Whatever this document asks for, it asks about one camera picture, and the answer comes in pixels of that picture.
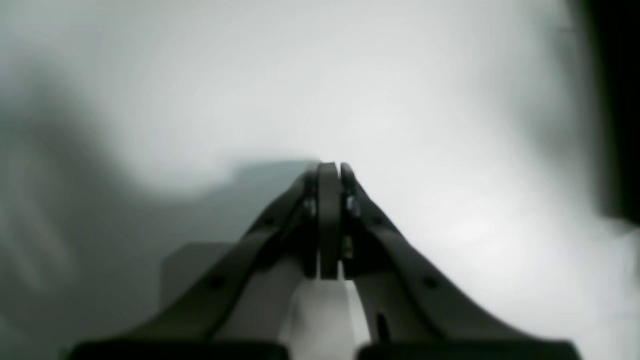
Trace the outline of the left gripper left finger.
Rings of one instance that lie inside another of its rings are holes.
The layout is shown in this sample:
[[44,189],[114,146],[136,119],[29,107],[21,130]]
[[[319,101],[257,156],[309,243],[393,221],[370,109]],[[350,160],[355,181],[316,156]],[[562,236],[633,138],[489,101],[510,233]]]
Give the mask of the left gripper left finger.
[[242,239],[148,322],[84,342],[69,360],[288,360],[279,341],[300,283],[336,280],[343,185],[333,162],[311,165]]

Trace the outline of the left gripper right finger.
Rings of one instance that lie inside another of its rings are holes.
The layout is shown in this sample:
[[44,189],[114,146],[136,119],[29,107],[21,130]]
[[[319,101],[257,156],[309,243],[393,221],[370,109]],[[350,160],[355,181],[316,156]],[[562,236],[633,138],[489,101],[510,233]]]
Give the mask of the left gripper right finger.
[[494,317],[421,255],[342,164],[342,265],[362,303],[370,344],[359,360],[578,360]]

